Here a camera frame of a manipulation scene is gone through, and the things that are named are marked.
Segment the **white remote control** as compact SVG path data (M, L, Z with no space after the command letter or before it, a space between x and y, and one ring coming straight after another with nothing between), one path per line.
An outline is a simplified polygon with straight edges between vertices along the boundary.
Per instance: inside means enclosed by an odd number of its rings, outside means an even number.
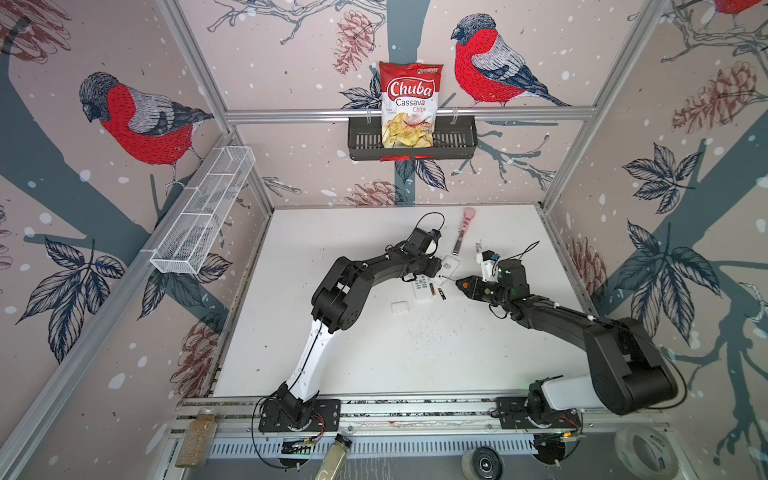
M430 278L425 275L417 275L413 281L413 292L417 302L430 301L433 297L433 287Z
M439 275L445 278L452 278L458 270L461 261L453 255L448 255L442 259L441 263L442 267L439 271Z

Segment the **white battery cover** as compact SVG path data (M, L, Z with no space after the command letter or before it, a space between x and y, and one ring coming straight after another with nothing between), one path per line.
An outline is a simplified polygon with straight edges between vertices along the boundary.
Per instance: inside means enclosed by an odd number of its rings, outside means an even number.
M406 315L410 312L409 303L407 301L393 302L391 312L393 315Z

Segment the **orange black screwdriver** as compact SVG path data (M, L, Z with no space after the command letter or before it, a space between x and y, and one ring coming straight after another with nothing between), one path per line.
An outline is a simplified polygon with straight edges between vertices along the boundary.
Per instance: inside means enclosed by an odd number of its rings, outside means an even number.
M434 282L434 283L435 283L437 286L439 286L439 287L448 286L448 285L454 285L456 288L458 288L458 287L456 286L456 284L455 284L455 281L456 281L456 280L458 280L458 279L454 279L454 278L445 278L445 277L441 277L440 275L438 275L437 277L435 277L435 278L433 279L433 282Z

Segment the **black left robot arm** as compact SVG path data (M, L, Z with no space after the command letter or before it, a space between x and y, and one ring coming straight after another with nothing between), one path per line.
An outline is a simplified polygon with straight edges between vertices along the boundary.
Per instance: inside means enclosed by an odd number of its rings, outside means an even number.
M409 237L367 260L339 257L312 295L312 324L302 355L292 375L276 390L281 412L304 425L314 413L327 359L325 350L338 331L359 319L373 287L389 280L413 282L433 278L442 268L435 256L441 233L413 229Z

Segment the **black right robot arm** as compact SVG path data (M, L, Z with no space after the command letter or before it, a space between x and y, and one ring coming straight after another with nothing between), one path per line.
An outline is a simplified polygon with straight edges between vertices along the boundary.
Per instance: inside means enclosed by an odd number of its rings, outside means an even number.
M582 349L588 384L599 404L614 414L657 407L678 394L677 380L640 321L594 317L533 294L518 259L505 260L495 281L471 275L455 285L468 299L501 308L518 325Z

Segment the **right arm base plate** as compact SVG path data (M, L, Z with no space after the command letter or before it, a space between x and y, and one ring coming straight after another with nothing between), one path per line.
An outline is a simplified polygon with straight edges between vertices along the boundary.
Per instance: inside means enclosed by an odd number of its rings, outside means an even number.
M575 409L553 410L546 402L531 402L526 397L497 397L494 415L503 430L556 429L580 430L580 412Z

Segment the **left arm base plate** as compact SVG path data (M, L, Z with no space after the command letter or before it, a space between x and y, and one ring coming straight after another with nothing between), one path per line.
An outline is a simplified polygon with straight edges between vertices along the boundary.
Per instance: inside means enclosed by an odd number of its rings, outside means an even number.
M334 432L340 417L339 399L313 398L302 402L290 395L282 399L268 397L256 413L260 433Z

